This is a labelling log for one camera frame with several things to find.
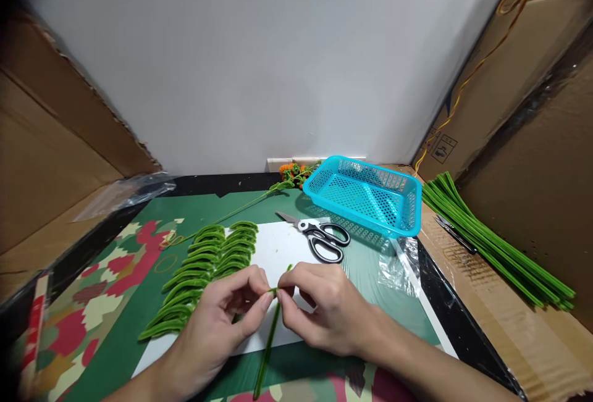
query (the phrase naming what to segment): cardboard box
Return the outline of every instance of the cardboard box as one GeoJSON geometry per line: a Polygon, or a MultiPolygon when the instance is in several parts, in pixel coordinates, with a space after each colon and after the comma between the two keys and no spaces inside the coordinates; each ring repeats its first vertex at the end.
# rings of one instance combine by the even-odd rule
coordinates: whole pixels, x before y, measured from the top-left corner
{"type": "MultiPolygon", "coordinates": [[[[468,75],[504,36],[514,16],[510,12],[492,17],[452,91],[453,101],[468,75]]],[[[420,175],[430,180],[448,170],[457,177],[467,169],[591,16],[591,0],[529,0],[506,42],[471,79],[461,94],[455,115],[428,146],[420,175]]],[[[447,115],[444,107],[427,140],[447,115]]],[[[423,152],[424,145],[414,163],[423,152]]]]}
{"type": "MultiPolygon", "coordinates": [[[[410,166],[384,167],[413,173],[410,166]]],[[[495,201],[496,188],[488,192],[495,201]]],[[[446,233],[434,216],[434,211],[423,203],[418,239],[513,373],[528,400],[566,401],[574,395],[593,391],[593,334],[568,312],[550,307],[534,309],[527,305],[480,255],[470,255],[446,233]]]]}
{"type": "Polygon", "coordinates": [[[26,14],[0,59],[0,303],[103,217],[71,223],[103,186],[159,166],[26,14]]]}
{"type": "Polygon", "coordinates": [[[488,226],[576,291],[593,331],[593,25],[460,182],[488,226]]]}

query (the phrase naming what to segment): electrical cable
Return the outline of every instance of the electrical cable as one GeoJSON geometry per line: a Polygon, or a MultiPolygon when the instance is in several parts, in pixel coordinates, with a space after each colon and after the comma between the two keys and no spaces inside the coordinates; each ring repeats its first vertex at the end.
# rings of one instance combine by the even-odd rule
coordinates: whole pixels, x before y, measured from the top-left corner
{"type": "Polygon", "coordinates": [[[459,105],[459,101],[461,99],[461,92],[463,92],[463,89],[465,89],[465,87],[467,86],[469,81],[473,78],[473,76],[476,74],[476,72],[484,65],[486,60],[488,60],[488,58],[494,52],[496,52],[496,50],[498,50],[501,47],[501,45],[507,40],[508,35],[511,33],[511,30],[515,27],[515,24],[517,23],[519,16],[523,12],[523,9],[525,8],[527,0],[514,0],[513,3],[508,7],[505,6],[506,3],[507,3],[507,0],[500,1],[500,3],[498,4],[498,8],[496,9],[496,14],[498,16],[504,16],[504,15],[509,14],[511,11],[515,10],[518,7],[517,14],[511,21],[511,24],[509,24],[509,26],[507,28],[507,32],[500,39],[498,44],[496,44],[494,46],[494,48],[492,50],[490,50],[490,52],[486,56],[484,56],[484,58],[477,64],[477,66],[474,68],[474,70],[472,70],[472,72],[469,74],[469,76],[466,78],[466,80],[463,82],[463,84],[461,84],[461,86],[459,87],[459,90],[457,91],[457,97],[456,97],[455,103],[454,103],[453,107],[451,108],[451,113],[447,117],[447,120],[443,124],[441,124],[437,128],[437,130],[434,131],[434,134],[428,140],[426,140],[424,142],[424,144],[423,144],[424,152],[423,152],[422,156],[418,159],[418,161],[416,161],[416,165],[414,166],[414,176],[415,177],[418,176],[418,169],[420,168],[420,164],[422,163],[422,161],[426,157],[426,154],[428,153],[428,146],[429,146],[430,142],[432,140],[434,140],[434,138],[436,138],[436,136],[439,134],[439,132],[449,123],[449,121],[451,121],[451,118],[453,118],[453,115],[455,115],[455,111],[457,110],[457,105],[459,105]]]}

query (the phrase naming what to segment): scissor blade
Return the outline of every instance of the scissor blade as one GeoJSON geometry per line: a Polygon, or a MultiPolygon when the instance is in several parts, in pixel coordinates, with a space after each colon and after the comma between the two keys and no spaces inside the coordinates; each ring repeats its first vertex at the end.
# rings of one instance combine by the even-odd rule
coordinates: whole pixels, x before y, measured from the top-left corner
{"type": "Polygon", "coordinates": [[[442,222],[442,221],[441,221],[441,219],[440,219],[440,216],[436,216],[436,217],[434,217],[434,220],[435,220],[435,221],[436,221],[438,224],[440,224],[442,227],[445,227],[445,226],[446,226],[446,224],[445,224],[444,222],[442,222]]]}
{"type": "Polygon", "coordinates": [[[280,215],[283,219],[285,219],[288,223],[292,223],[294,226],[297,226],[299,221],[298,219],[285,214],[284,212],[276,211],[276,214],[280,215]]]}
{"type": "Polygon", "coordinates": [[[453,225],[452,225],[452,224],[449,222],[449,220],[447,220],[445,217],[443,217],[442,215],[439,215],[439,218],[440,218],[440,220],[441,220],[441,221],[442,221],[444,224],[446,224],[447,226],[449,226],[449,227],[451,227],[451,228],[455,229],[455,226],[453,226],[453,225]]]}

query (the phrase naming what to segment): scissors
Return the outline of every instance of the scissors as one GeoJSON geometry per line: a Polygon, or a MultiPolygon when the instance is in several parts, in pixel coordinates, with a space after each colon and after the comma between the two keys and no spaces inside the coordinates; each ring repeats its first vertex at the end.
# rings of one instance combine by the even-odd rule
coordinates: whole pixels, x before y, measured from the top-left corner
{"type": "Polygon", "coordinates": [[[459,243],[463,246],[467,252],[474,255],[477,253],[477,248],[471,244],[471,242],[459,233],[459,231],[453,226],[445,217],[437,215],[434,217],[438,224],[459,243]]]}
{"type": "Polygon", "coordinates": [[[340,247],[346,247],[350,244],[350,234],[342,226],[336,223],[320,223],[315,224],[311,222],[304,222],[294,217],[291,217],[284,212],[276,211],[276,214],[280,215],[288,223],[292,223],[296,229],[304,234],[309,240],[309,247],[311,252],[323,263],[341,263],[344,259],[344,252],[340,247]],[[326,228],[337,229],[339,232],[344,234],[345,239],[336,237],[326,231],[326,228]],[[338,256],[336,259],[329,259],[324,257],[318,250],[317,245],[323,245],[338,256]]]}

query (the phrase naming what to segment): clear plastic bag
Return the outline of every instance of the clear plastic bag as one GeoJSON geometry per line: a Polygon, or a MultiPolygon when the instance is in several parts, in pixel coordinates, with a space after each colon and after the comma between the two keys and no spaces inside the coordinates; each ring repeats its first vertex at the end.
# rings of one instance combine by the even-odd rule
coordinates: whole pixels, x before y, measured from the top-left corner
{"type": "Polygon", "coordinates": [[[73,222],[110,214],[172,191],[175,189],[174,178],[167,172],[156,172],[118,180],[99,194],[73,222]]]}
{"type": "Polygon", "coordinates": [[[379,284],[418,297],[420,268],[418,240],[400,237],[386,240],[379,255],[379,284]]]}

